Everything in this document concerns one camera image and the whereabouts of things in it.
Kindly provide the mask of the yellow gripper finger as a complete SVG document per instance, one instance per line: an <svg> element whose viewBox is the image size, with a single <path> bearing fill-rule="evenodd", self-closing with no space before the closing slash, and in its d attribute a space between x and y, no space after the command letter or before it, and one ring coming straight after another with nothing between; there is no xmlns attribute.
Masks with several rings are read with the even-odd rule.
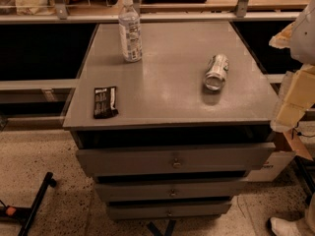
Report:
<svg viewBox="0 0 315 236"><path fill-rule="evenodd" d="M270 123L272 130L283 133L294 128L314 104L315 66L304 64L295 73L287 72Z"/></svg>
<svg viewBox="0 0 315 236"><path fill-rule="evenodd" d="M290 23L282 31L274 35L270 39L269 45L277 49L289 48L293 26L294 23Z"/></svg>

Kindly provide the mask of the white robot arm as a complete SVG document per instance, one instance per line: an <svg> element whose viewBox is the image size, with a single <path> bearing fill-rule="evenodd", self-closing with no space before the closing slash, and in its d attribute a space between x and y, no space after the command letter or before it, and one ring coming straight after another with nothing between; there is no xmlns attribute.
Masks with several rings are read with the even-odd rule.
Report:
<svg viewBox="0 0 315 236"><path fill-rule="evenodd" d="M287 73L281 84L271 128L282 133L295 127L315 104L315 1L293 23L274 35L269 45L288 48L291 58L302 64L297 72Z"/></svg>

